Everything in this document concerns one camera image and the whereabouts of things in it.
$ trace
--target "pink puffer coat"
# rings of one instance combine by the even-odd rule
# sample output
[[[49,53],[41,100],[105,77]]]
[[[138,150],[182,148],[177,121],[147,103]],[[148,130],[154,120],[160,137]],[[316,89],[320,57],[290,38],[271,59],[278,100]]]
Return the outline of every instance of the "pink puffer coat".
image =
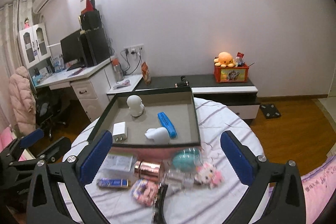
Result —
[[[17,68],[9,78],[9,95],[19,130],[28,135],[35,130],[36,105],[25,67]]]

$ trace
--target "gray tray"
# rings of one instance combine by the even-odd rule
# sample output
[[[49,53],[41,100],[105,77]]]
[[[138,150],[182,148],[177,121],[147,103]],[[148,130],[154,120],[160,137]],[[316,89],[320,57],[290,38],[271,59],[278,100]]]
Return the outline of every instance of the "gray tray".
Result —
[[[132,117],[129,112],[126,101],[130,95],[140,96],[145,106],[143,114],[139,117]],[[165,145],[156,145],[144,135],[149,128],[161,127],[159,112],[166,113],[177,132],[177,137]],[[113,125],[117,122],[126,122],[128,138],[123,142],[114,143],[114,147],[169,148],[201,145],[194,97],[190,87],[116,94],[98,120],[89,139],[93,139],[101,131],[112,132]]]

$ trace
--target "blue gripper pad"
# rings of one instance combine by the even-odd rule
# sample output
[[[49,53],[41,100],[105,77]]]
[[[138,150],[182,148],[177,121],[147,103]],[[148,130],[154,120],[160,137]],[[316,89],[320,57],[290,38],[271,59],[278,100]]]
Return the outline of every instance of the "blue gripper pad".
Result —
[[[220,137],[220,146],[240,182],[251,186],[254,181],[253,166],[226,131],[224,131]]]
[[[38,128],[20,140],[20,147],[26,149],[36,143],[39,139],[43,138],[43,136],[44,132],[42,129]]]
[[[159,112],[157,114],[159,121],[163,127],[165,127],[169,133],[171,139],[177,136],[176,130],[172,122],[168,119],[167,115],[164,112]]]
[[[104,135],[80,166],[79,181],[83,185],[90,184],[95,178],[95,175],[106,158],[107,153],[112,147],[112,141],[111,132],[106,130]]]

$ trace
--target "copper cup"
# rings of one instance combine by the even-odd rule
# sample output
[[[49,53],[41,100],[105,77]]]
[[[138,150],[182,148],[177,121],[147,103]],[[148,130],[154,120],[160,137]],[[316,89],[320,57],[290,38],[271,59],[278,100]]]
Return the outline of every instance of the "copper cup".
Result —
[[[139,178],[160,182],[163,178],[163,165],[161,163],[137,160],[134,172],[138,174]]]

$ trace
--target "white drawer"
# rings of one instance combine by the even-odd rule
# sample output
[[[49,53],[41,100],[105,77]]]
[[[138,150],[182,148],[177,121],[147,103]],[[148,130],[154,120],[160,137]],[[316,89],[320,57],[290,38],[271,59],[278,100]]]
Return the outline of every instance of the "white drawer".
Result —
[[[79,101],[91,122],[102,115],[103,109],[98,99],[81,99]]]
[[[60,84],[50,85],[50,90],[58,90],[58,89],[64,89],[70,87],[70,82],[64,82]]]
[[[90,81],[77,81],[71,83],[78,99],[96,99],[97,95]]]
[[[227,107],[232,112],[237,114],[242,120],[255,119],[259,109],[259,105],[227,106]]]

